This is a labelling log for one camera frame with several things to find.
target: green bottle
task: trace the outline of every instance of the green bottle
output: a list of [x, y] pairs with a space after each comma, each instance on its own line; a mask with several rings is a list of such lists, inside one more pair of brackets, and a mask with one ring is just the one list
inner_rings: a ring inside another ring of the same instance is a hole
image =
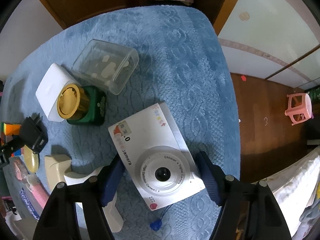
[[59, 115], [74, 125], [102, 125], [105, 119], [106, 94], [95, 86], [66, 85], [57, 102]]

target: rubik's cube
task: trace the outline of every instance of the rubik's cube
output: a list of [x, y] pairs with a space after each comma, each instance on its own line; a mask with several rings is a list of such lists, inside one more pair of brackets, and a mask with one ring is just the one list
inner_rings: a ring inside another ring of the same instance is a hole
[[[14, 137], [19, 135], [20, 124], [1, 123], [1, 145], [10, 142]], [[22, 149], [19, 149], [11, 154], [11, 157], [21, 156]]]

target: blue plush fabric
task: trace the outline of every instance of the blue plush fabric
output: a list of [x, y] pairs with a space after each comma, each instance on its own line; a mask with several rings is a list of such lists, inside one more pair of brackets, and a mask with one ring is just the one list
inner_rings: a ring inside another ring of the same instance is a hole
[[[138, 67], [118, 96], [107, 94], [107, 117], [101, 127], [48, 121], [35, 96], [41, 79], [53, 62], [70, 70], [91, 39], [135, 48]], [[21, 122], [32, 113], [44, 116], [49, 142], [40, 154], [37, 175], [48, 189], [45, 155], [68, 154], [72, 170], [83, 174], [108, 165], [116, 154], [108, 127], [161, 100], [166, 101], [191, 153], [206, 151], [226, 174], [239, 178], [240, 136], [233, 85], [211, 23], [193, 8], [124, 9], [64, 30], [31, 53], [7, 80], [0, 117], [5, 122]], [[11, 165], [5, 175], [19, 212], [29, 216], [19, 200], [22, 185]], [[208, 239], [219, 212], [203, 190], [174, 204], [161, 229], [152, 231], [149, 224], [162, 210], [149, 211], [127, 173], [119, 185], [116, 206], [124, 226], [115, 239], [131, 240]], [[85, 228], [81, 209], [77, 210], [79, 225]]]

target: pink plastic stool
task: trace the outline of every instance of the pink plastic stool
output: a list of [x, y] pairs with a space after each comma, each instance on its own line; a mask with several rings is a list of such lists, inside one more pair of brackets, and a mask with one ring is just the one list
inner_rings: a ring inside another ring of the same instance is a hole
[[[302, 102], [299, 102], [297, 100], [298, 96], [302, 97]], [[304, 122], [311, 118], [312, 107], [311, 107], [311, 100], [308, 94], [298, 93], [298, 94], [287, 95], [287, 97], [289, 98], [288, 109], [284, 112], [284, 114], [290, 117], [292, 121], [292, 125]], [[301, 103], [301, 105], [291, 107], [292, 99], [294, 99], [296, 104]]]

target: metal bolt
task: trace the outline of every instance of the metal bolt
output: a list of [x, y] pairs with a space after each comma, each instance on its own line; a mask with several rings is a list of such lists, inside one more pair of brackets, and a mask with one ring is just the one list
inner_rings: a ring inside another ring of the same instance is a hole
[[266, 187], [268, 184], [264, 180], [259, 181], [260, 186]]
[[94, 182], [96, 182], [98, 180], [98, 177], [97, 176], [91, 176], [90, 178], [89, 178], [89, 181], [91, 182], [91, 183], [94, 183]]
[[58, 184], [57, 184], [57, 188], [63, 188], [64, 187], [64, 183], [63, 182], [59, 182]]
[[228, 180], [228, 181], [233, 181], [234, 179], [235, 179], [235, 177], [232, 176], [232, 175], [227, 175], [226, 176], [226, 180]]

